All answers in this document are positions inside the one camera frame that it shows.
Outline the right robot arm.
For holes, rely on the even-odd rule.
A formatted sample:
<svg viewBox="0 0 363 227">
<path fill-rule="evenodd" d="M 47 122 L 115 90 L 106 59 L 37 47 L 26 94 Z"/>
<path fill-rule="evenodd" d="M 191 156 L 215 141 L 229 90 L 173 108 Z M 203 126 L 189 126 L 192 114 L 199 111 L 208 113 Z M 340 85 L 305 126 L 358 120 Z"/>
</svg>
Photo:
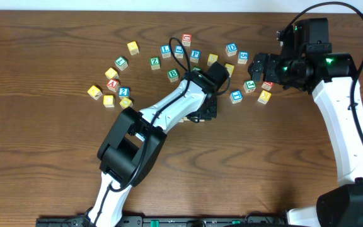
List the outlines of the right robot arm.
<svg viewBox="0 0 363 227">
<path fill-rule="evenodd" d="M 308 92 L 328 130 L 338 187 L 314 206 L 291 209 L 290 225 L 363 226 L 363 104 L 351 55 L 333 53 L 328 20 L 300 20 L 278 33 L 280 54 L 258 53 L 248 67 L 254 81 Z"/>
</svg>

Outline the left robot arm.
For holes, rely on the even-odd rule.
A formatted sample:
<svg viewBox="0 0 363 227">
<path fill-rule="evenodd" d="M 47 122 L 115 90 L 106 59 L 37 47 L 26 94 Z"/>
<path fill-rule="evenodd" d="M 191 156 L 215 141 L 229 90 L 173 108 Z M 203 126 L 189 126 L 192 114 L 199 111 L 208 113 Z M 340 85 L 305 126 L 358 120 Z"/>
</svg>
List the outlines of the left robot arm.
<svg viewBox="0 0 363 227">
<path fill-rule="evenodd" d="M 170 129 L 184 117 L 196 123 L 215 117 L 219 89 L 229 80 L 226 67 L 215 62 L 206 72 L 185 73 L 178 87 L 153 106 L 121 111 L 98 149 L 101 187 L 84 226 L 115 226 L 121 220 L 131 188 L 153 168 Z"/>
</svg>

